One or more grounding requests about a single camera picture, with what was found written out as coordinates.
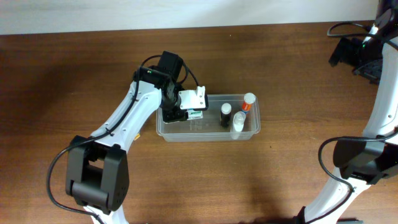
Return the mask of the clear plastic container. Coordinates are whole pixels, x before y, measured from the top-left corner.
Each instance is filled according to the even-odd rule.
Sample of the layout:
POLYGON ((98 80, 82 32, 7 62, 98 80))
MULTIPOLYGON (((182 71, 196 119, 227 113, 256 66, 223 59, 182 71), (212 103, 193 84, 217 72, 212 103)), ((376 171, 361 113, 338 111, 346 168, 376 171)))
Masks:
POLYGON ((200 141, 243 141, 249 140, 261 130, 261 116, 259 102, 255 101, 243 123, 243 130, 231 132, 231 126, 224 128, 220 125, 221 106, 229 103, 231 114, 241 110, 244 102, 243 94, 209 95, 209 107, 202 112, 202 118, 175 123, 165 123, 162 110, 156 111, 157 134, 167 142, 200 142, 200 141))

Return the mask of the dark bottle white cap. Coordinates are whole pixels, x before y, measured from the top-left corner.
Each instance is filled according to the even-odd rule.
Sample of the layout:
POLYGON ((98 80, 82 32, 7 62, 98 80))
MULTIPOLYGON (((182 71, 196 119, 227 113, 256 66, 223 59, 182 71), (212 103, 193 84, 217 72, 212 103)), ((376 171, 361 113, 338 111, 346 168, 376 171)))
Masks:
POLYGON ((222 104, 220 111, 220 125, 224 128, 227 128, 229 126, 229 122, 231 119, 231 110, 232 107, 229 103, 222 104))

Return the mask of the white Calamine lotion bottle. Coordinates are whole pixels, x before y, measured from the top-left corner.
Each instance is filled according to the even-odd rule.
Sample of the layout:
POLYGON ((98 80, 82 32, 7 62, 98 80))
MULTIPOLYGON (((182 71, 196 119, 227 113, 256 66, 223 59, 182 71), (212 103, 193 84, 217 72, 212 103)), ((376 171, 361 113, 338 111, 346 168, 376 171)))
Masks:
POLYGON ((244 112, 239 111, 234 114, 230 128, 232 139, 237 140, 239 138, 240 133, 243 130, 245 120, 246 120, 246 114, 244 112))

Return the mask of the orange tube white cap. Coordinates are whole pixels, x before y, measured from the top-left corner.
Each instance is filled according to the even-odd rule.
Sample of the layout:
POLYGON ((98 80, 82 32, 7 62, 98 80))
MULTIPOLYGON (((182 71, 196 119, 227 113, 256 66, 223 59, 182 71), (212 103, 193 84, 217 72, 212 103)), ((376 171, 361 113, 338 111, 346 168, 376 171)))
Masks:
POLYGON ((255 101, 256 101, 256 96, 253 93, 246 93, 243 98, 241 111, 245 114, 248 114, 255 101))

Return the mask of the white Panadol box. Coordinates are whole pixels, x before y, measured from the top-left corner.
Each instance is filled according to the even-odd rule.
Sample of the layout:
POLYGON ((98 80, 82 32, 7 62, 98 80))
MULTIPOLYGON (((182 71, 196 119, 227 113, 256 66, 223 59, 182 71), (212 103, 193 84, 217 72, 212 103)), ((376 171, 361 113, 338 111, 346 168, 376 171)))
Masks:
POLYGON ((195 111, 194 109, 189 109, 187 111, 188 120, 195 120, 195 119, 202 119, 203 118, 203 112, 202 111, 195 111))

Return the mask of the gold lid balm jar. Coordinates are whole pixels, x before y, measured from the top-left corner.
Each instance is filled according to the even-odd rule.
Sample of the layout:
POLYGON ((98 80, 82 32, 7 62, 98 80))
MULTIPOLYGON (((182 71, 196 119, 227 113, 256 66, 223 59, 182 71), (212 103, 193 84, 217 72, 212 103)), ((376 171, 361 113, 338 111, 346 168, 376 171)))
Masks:
POLYGON ((136 140, 136 139, 138 139, 138 138, 140 138, 140 134, 136 134, 136 136, 135 136, 135 138, 134 138, 134 141, 136 140))

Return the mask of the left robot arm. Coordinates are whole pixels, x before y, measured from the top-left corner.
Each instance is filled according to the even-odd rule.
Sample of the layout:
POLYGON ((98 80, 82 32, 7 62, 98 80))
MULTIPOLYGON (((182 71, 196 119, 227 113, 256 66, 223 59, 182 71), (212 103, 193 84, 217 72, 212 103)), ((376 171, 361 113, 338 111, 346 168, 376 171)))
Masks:
POLYGON ((204 86, 185 90, 183 59, 165 51, 157 65, 141 65, 128 93, 108 120, 87 138, 75 136, 68 150, 65 191, 94 223, 125 223, 122 203, 129 188, 127 154, 143 124, 156 110, 165 123, 188 120, 188 112, 205 111, 204 86))

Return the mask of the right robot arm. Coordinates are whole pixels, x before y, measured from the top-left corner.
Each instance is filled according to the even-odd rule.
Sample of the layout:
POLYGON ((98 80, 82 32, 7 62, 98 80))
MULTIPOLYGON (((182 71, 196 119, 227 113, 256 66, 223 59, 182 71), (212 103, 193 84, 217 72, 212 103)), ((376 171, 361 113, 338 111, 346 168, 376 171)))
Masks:
POLYGON ((333 34, 340 41, 329 63, 345 63, 378 86, 369 121, 360 137, 324 141, 318 161, 329 179, 293 223, 340 223, 354 199, 381 179, 397 175, 397 1, 379 1, 372 26, 363 33, 333 34))

